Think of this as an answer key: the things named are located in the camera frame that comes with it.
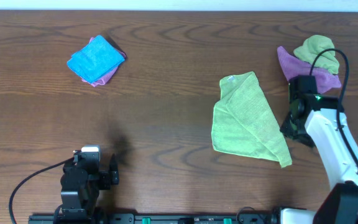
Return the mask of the large green microfiber cloth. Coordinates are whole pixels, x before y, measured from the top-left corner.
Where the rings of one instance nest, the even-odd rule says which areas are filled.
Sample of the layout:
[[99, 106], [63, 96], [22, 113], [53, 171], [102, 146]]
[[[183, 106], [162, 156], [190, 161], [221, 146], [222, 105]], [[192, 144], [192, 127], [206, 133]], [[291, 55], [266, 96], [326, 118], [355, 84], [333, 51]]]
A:
[[211, 127], [215, 151], [292, 165], [286, 140], [254, 72], [219, 81]]

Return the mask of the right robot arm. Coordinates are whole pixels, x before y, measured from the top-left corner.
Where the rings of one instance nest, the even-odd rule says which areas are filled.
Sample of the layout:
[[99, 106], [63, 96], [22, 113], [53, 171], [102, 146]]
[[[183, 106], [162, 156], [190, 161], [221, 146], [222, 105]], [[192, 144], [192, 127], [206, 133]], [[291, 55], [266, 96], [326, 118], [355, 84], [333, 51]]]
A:
[[336, 98], [314, 94], [297, 93], [290, 98], [283, 131], [317, 148], [330, 193], [315, 212], [282, 209], [280, 223], [358, 223], [358, 146], [338, 104]]

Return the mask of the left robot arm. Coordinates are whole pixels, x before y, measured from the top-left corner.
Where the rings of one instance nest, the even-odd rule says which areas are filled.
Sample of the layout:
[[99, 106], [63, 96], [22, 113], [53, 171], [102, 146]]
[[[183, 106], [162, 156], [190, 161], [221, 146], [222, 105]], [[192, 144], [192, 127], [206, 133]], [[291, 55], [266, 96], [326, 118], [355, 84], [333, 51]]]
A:
[[106, 212], [96, 206], [101, 190], [109, 190], [119, 183], [115, 155], [109, 160], [109, 169], [99, 169], [98, 152], [74, 153], [63, 166], [62, 204], [55, 210], [54, 223], [108, 223]]

